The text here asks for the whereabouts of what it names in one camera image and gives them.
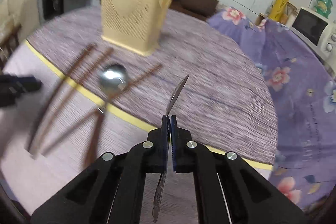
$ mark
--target yellow stripe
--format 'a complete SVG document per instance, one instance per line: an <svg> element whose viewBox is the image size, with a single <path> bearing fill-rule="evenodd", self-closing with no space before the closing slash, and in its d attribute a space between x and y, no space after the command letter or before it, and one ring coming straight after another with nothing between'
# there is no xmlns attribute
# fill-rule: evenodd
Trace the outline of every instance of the yellow stripe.
<svg viewBox="0 0 336 224"><path fill-rule="evenodd" d="M29 42L27 40L25 40L26 45L28 46L28 48L46 65L48 66L48 68L50 68L58 77L64 77L64 74L58 69L56 68L48 59L46 59L42 54L40 54L37 50L34 49L34 47L32 45L29 44ZM75 86L75 81L73 81L71 78L68 78L66 80L66 82L74 87ZM77 91L80 92L81 94L83 94L86 98L88 98L89 100L91 100L92 102L94 102L97 105L102 105L103 104L103 100L98 97L97 95L93 94L91 91L87 90L86 88L84 88L83 86L79 86L77 87ZM116 115L117 117L121 118L122 120L129 122L130 124L146 131L149 132L151 130L156 129L156 127L154 127L153 125L150 125L149 123L146 123L134 116L132 116L131 114L117 108L114 105L109 104L108 105L108 111L114 115ZM219 150L217 148L214 148L212 146L206 145L207 148L209 148L210 151L215 152L215 153L219 153L219 154L225 154L224 151ZM257 162L257 161L253 161L253 160L248 160L248 159L244 159L249 165L251 165L254 168L260 168L260 169L265 169L265 170L272 170L272 165L269 164L264 164L261 162Z"/></svg>

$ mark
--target microwave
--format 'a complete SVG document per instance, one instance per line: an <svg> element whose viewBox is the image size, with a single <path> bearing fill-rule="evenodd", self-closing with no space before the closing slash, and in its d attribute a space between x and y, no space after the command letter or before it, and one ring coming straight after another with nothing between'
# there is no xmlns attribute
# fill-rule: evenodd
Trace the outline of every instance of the microwave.
<svg viewBox="0 0 336 224"><path fill-rule="evenodd" d="M336 50L336 24L313 10L301 7L290 30L324 61Z"/></svg>

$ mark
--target silver screw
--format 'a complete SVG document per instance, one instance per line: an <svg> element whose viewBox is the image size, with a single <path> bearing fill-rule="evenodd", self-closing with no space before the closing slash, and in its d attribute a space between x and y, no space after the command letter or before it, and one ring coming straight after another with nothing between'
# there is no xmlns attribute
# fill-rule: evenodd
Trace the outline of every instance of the silver screw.
<svg viewBox="0 0 336 224"><path fill-rule="evenodd" d="M197 146L197 143L194 141L187 142L187 147L189 148L195 148Z"/></svg>
<svg viewBox="0 0 336 224"><path fill-rule="evenodd" d="M142 144L144 148L151 148L153 146L153 143L150 141L146 141Z"/></svg>
<svg viewBox="0 0 336 224"><path fill-rule="evenodd" d="M234 152L229 152L226 154L226 156L229 160L235 160L237 158L237 154Z"/></svg>
<svg viewBox="0 0 336 224"><path fill-rule="evenodd" d="M113 154L112 153L105 153L103 155L103 160L109 161L113 159Z"/></svg>

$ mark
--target round table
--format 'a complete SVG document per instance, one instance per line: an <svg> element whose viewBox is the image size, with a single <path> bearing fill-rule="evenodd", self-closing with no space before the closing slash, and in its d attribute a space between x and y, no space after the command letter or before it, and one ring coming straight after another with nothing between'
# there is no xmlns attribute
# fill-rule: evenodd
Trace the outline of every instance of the round table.
<svg viewBox="0 0 336 224"><path fill-rule="evenodd" d="M19 202L32 213L45 200L81 171L94 121L91 119L53 150L34 160L24 149L32 121L47 100L59 76L89 43L98 48L85 59L73 78L113 47L114 52L77 92L46 138L52 142L73 121L94 109L98 71L109 63L123 64L136 78L156 63L163 68L132 88L111 107L103 125L98 155L106 151L125 153L147 137L148 130L161 125L170 94L187 74L190 77L171 114L179 127L189 130L195 141L242 157L272 164L277 147L277 118L264 79L254 64L230 38L205 22L169 10L162 28L160 48L141 57L101 39L100 8L89 7L51 20L30 35L7 63L5 71L33 74L43 89L25 95L16 107L1 110L1 170ZM67 84L61 94L70 86ZM62 96L53 102L56 107ZM49 111L45 121L50 118ZM151 221L157 174L148 174L142 206L142 223ZM196 200L191 174L174 174L170 168L158 223L197 223Z"/></svg>

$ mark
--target yellow plastic basket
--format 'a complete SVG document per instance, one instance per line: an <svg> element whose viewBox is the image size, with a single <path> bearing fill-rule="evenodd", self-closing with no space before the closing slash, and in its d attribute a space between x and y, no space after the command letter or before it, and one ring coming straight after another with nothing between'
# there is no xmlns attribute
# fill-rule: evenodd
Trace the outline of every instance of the yellow plastic basket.
<svg viewBox="0 0 336 224"><path fill-rule="evenodd" d="M101 0L102 38L140 55L150 55L171 0Z"/></svg>

